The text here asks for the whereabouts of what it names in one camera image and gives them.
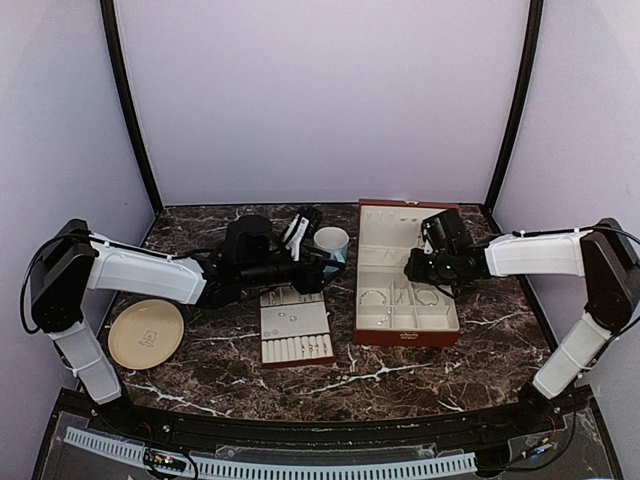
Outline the brown jewelry box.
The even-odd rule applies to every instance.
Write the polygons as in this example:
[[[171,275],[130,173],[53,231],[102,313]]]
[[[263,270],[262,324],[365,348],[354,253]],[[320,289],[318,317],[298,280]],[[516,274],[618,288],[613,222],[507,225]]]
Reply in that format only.
[[[460,337],[451,289],[410,281],[404,267],[424,243],[424,219],[455,204],[359,202],[353,342],[357,345],[451,347]]]

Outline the brown jewelry tray insert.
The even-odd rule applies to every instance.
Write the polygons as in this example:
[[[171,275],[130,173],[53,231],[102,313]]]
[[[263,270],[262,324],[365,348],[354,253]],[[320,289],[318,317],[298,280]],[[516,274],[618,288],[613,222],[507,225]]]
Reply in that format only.
[[[280,318],[279,312],[286,316]],[[296,322],[289,317],[297,317]],[[279,333],[265,336],[265,331]],[[260,296],[261,366],[265,369],[329,364],[335,352],[323,293],[300,294],[279,286]]]

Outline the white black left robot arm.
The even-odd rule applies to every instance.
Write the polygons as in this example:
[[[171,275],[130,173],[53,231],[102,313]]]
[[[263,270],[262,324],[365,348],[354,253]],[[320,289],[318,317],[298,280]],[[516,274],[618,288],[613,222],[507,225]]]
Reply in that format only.
[[[86,308],[120,293],[201,309],[242,303],[268,289],[323,291],[346,269],[341,258],[313,245],[318,222],[297,212],[282,232],[261,215],[230,222],[212,246],[165,253],[115,241],[73,218],[32,256],[20,291],[26,333],[46,335],[101,417],[120,436],[141,427],[140,412],[97,336]]]

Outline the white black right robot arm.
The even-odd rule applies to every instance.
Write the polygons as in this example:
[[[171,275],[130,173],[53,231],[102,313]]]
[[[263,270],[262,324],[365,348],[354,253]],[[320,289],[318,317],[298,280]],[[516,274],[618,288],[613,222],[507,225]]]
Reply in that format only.
[[[545,422],[546,400],[591,370],[639,322],[639,239],[613,218],[474,240],[460,214],[446,210],[423,220],[419,238],[404,267],[412,282],[443,288],[525,277],[545,315],[575,313],[574,322],[552,322],[558,345],[528,383],[534,395],[511,410],[510,424],[521,434]]]

